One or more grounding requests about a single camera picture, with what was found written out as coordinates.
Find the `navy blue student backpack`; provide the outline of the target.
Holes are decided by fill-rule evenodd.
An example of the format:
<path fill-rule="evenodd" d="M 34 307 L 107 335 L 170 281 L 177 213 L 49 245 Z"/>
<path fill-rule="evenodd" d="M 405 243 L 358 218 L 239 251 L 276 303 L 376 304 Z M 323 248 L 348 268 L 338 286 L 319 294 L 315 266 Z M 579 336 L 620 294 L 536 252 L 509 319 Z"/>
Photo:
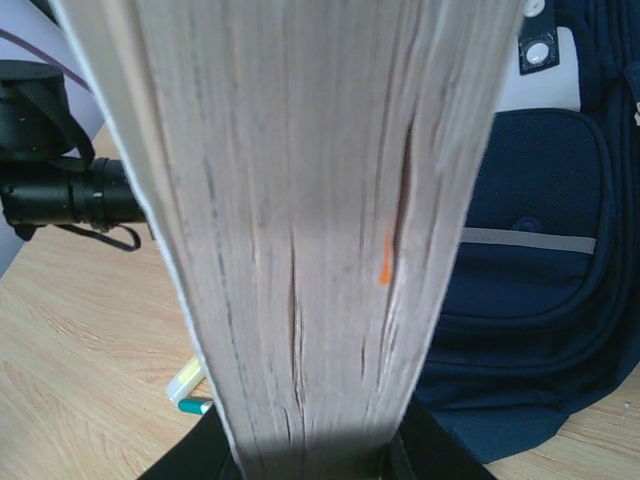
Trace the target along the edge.
<path fill-rule="evenodd" d="M 482 463 L 639 361 L 639 5 L 529 1 L 416 393 Z"/>

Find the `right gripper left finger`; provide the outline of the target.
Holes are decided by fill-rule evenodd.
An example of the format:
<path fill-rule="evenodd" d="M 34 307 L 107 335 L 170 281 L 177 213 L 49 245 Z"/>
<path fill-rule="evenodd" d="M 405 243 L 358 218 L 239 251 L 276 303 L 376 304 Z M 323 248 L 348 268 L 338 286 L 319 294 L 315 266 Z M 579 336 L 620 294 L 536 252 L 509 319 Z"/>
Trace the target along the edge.
<path fill-rule="evenodd" d="M 215 408 L 139 479 L 234 479 L 235 463 Z"/>

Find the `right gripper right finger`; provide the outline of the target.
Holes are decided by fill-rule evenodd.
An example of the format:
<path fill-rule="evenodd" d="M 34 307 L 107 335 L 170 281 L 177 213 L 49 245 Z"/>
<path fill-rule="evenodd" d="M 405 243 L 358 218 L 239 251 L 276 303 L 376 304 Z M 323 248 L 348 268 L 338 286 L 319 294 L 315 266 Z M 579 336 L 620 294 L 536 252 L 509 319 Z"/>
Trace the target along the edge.
<path fill-rule="evenodd" d="M 493 474 L 460 446 L 414 396 L 386 447 L 384 478 L 492 480 Z"/>

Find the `orange Treehouse book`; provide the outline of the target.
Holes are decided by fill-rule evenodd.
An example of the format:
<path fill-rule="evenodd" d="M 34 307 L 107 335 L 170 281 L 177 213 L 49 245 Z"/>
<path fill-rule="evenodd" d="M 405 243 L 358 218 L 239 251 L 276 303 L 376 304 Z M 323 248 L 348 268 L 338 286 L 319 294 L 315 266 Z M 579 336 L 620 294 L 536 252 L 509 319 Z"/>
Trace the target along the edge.
<path fill-rule="evenodd" d="M 373 479 L 519 1 L 58 1 L 247 479 Z"/>

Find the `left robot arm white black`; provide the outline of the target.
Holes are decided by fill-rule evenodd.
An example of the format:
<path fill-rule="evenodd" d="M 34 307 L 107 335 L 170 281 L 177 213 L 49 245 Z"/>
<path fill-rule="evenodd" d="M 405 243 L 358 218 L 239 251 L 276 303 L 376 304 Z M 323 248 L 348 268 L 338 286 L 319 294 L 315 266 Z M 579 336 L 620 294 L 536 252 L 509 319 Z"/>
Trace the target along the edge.
<path fill-rule="evenodd" d="M 47 1 L 1 4 L 1 230 L 54 226 L 140 248 L 146 218 L 121 161 L 92 141 L 105 120 Z"/>

